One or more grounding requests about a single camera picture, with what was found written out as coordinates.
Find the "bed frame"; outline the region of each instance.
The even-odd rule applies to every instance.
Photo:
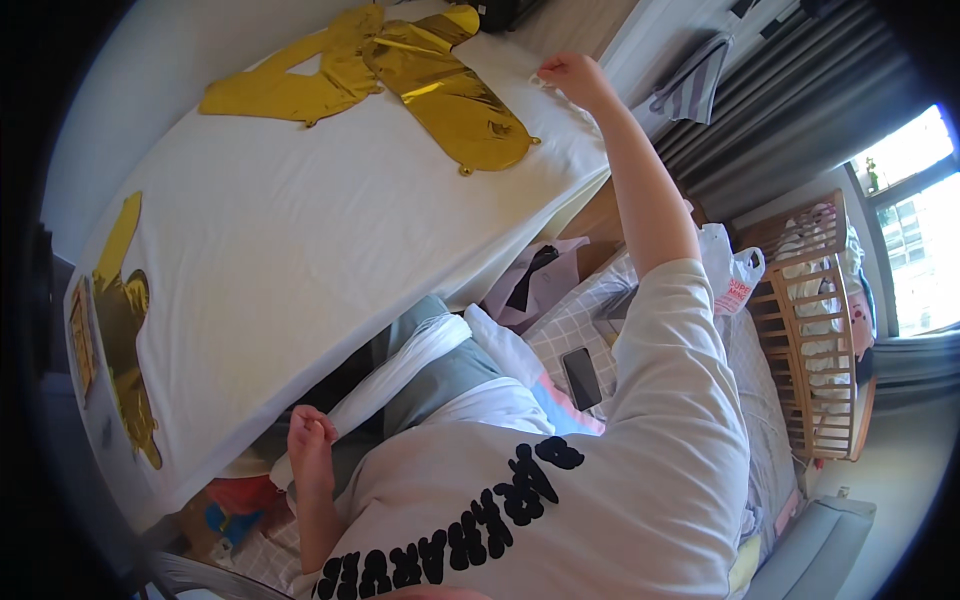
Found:
[[[818,204],[832,206],[832,209],[824,209],[822,206],[817,208]],[[790,219],[794,221],[794,225],[788,228],[786,224]],[[857,390],[854,372],[856,359],[853,355],[850,328],[847,326],[844,331],[820,335],[803,335],[801,331],[803,324],[832,319],[840,319],[844,324],[850,322],[847,291],[840,273],[838,256],[847,245],[846,223],[843,193],[836,189],[738,232],[740,248],[756,246],[763,251],[767,261],[766,273],[755,288],[747,307],[754,317],[760,345],[777,384],[790,447],[800,458],[857,460],[866,439],[873,407],[874,386],[862,386],[863,389]],[[817,236],[820,237],[819,240],[812,239],[813,236],[809,235],[815,232],[814,228],[823,232],[823,235]],[[774,260],[783,237],[790,233],[801,236],[801,241],[798,242],[801,246],[793,251],[799,254],[780,261]],[[784,268],[820,258],[825,258],[829,264],[823,271],[794,278],[783,277]],[[790,285],[819,278],[832,281],[836,291],[796,300],[787,296]],[[794,307],[798,305],[834,298],[839,300],[839,312],[799,318],[794,311]],[[813,355],[801,353],[805,342],[828,340],[836,340],[838,349]],[[840,367],[843,363],[842,357],[847,358],[847,367]],[[833,358],[836,368],[811,372],[806,363],[811,358]],[[811,373],[847,373],[851,383],[812,385]],[[821,390],[841,390],[841,394],[846,393],[849,399],[814,395]],[[831,404],[848,405],[849,409],[846,412],[828,412]]]

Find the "person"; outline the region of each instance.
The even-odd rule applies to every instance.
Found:
[[[613,348],[606,432],[561,438],[407,420],[366,453],[334,502],[337,432],[315,407],[297,407],[288,436],[297,593],[500,600],[729,591],[749,447],[694,225],[595,61],[560,53],[538,76],[589,111],[603,134],[639,279]],[[443,372],[454,367],[430,376],[456,378]]]

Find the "window frame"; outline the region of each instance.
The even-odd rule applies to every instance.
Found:
[[[955,129],[951,126],[947,116],[941,112],[941,118],[947,123],[947,131],[950,140],[953,142],[953,152],[922,171],[900,180],[890,187],[886,187],[872,194],[864,194],[863,187],[853,169],[852,161],[848,160],[844,167],[847,169],[847,175],[850,176],[853,190],[856,192],[857,200],[863,208],[864,216],[867,219],[867,229],[870,231],[870,239],[874,246],[876,254],[876,263],[880,271],[880,288],[883,290],[883,303],[887,314],[887,335],[889,337],[900,336],[900,320],[897,317],[897,295],[894,289],[894,272],[890,264],[890,254],[887,250],[886,241],[883,238],[883,226],[880,224],[880,218],[877,213],[889,206],[904,201],[911,196],[923,192],[927,187],[945,180],[949,176],[960,171],[960,158],[958,158],[957,135]],[[904,255],[909,254],[906,243],[906,236],[903,236]]]

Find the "striped towel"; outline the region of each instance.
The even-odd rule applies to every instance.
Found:
[[[690,119],[710,124],[713,94],[720,83],[723,62],[733,47],[733,36],[717,34],[684,62],[670,83],[654,89],[650,110],[671,121]]]

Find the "window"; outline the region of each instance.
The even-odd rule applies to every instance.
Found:
[[[960,173],[936,107],[848,164],[877,245],[891,334],[960,321]]]

